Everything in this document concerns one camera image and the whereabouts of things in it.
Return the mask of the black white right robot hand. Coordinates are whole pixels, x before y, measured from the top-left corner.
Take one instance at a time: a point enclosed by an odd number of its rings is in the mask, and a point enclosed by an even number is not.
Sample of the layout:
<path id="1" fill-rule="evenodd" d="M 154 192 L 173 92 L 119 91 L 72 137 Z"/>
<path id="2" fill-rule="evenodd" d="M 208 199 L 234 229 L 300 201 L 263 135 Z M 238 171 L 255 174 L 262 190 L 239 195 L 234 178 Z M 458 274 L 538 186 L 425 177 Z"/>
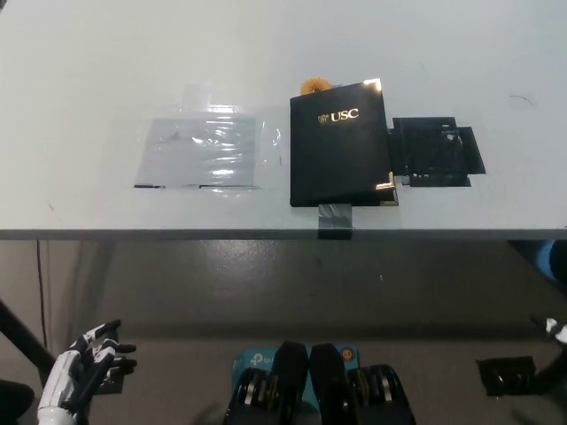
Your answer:
<path id="1" fill-rule="evenodd" d="M 566 325 L 552 317 L 532 316 L 532 322 L 561 345 L 567 344 Z"/>

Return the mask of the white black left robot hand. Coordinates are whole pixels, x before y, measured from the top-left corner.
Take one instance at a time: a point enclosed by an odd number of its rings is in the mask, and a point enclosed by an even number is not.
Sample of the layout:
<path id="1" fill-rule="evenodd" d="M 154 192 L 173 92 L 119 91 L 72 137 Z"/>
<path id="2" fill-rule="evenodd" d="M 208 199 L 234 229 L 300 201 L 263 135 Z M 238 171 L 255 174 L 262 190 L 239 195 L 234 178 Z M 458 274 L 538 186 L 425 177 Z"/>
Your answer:
<path id="1" fill-rule="evenodd" d="M 57 356 L 37 407 L 38 424 L 88 424 L 94 397 L 122 391 L 137 361 L 128 356 L 136 346 L 119 339 L 120 325 L 120 320 L 98 325 Z"/>

